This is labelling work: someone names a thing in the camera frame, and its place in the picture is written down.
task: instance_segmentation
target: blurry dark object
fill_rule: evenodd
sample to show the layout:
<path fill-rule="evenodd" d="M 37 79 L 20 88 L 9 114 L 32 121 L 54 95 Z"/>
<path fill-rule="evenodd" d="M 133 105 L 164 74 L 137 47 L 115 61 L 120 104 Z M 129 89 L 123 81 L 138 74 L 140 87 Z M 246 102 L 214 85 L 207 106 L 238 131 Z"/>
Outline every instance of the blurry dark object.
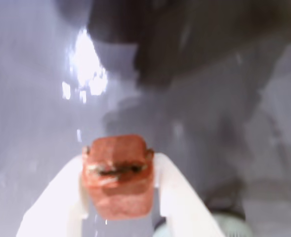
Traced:
<path fill-rule="evenodd" d="M 87 29 L 95 40 L 139 42 L 145 27 L 169 0 L 95 0 Z"/>

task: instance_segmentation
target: red cube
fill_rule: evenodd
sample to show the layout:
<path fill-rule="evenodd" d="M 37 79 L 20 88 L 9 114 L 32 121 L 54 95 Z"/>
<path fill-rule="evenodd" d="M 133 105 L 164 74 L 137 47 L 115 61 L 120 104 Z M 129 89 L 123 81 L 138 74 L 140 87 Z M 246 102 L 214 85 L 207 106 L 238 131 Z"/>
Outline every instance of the red cube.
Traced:
<path fill-rule="evenodd" d="M 83 183 L 104 219 L 138 218 L 151 211 L 153 156 L 138 135 L 99 138 L 83 149 Z"/>

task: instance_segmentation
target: gray surface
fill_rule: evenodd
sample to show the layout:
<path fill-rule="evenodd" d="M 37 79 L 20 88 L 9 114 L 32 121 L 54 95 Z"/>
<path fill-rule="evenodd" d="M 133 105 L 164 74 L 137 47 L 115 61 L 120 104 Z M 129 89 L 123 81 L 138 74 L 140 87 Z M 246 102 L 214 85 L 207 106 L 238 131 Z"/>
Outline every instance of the gray surface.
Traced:
<path fill-rule="evenodd" d="M 256 236 L 291 236 L 291 1 L 285 2 L 172 7 L 141 44 L 139 79 L 136 44 L 95 42 L 113 72 L 105 90 L 87 93 L 84 104 L 73 86 L 63 98 L 62 82 L 76 85 L 69 55 L 89 1 L 0 1 L 0 237 L 15 236 L 24 212 L 83 144 L 121 133 L 139 133 L 170 156 L 210 206 L 242 197 Z M 92 209 L 84 236 L 148 237 L 157 210 L 105 225 Z"/>

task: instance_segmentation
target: wet surface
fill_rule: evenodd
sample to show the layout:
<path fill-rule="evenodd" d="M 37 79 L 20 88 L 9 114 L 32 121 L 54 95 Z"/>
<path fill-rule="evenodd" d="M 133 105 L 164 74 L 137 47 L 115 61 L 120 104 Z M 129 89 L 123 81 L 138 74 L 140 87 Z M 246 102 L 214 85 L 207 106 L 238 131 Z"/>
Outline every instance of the wet surface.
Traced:
<path fill-rule="evenodd" d="M 0 3 L 0 237 L 83 145 L 126 133 L 171 157 L 210 209 L 291 236 L 291 1 L 162 4 L 114 43 L 86 29 L 88 0 Z M 92 207 L 84 236 L 148 237 L 158 218 L 157 203 L 122 222 Z"/>

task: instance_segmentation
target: red block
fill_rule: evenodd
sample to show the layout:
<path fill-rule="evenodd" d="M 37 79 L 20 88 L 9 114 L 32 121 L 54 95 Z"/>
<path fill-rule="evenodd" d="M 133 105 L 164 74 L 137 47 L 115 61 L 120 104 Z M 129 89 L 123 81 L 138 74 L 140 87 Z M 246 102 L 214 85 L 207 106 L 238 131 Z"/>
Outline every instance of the red block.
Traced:
<path fill-rule="evenodd" d="M 83 183 L 104 219 L 139 218 L 151 211 L 153 156 L 138 135 L 99 138 L 83 149 Z"/>

